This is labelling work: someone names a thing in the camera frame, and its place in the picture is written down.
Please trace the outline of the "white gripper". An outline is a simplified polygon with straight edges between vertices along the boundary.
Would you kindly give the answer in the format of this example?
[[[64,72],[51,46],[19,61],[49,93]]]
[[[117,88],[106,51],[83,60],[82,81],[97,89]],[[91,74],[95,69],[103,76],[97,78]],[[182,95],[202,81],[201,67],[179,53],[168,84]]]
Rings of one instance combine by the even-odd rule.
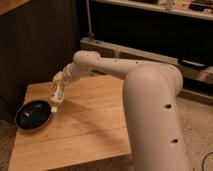
[[[64,85],[66,83],[73,82],[73,73],[69,69],[64,69],[63,71],[59,71],[53,76],[53,84],[58,86],[60,84]]]

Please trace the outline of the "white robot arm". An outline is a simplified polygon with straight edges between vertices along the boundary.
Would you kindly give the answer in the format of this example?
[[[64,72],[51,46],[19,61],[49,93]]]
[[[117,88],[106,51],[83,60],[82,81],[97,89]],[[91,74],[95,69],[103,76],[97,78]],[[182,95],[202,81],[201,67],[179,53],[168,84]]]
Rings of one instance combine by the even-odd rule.
[[[51,101],[62,103],[65,86],[92,70],[123,80],[122,101],[135,171],[189,171],[176,96],[183,77],[173,65],[115,59],[78,51],[53,77]]]

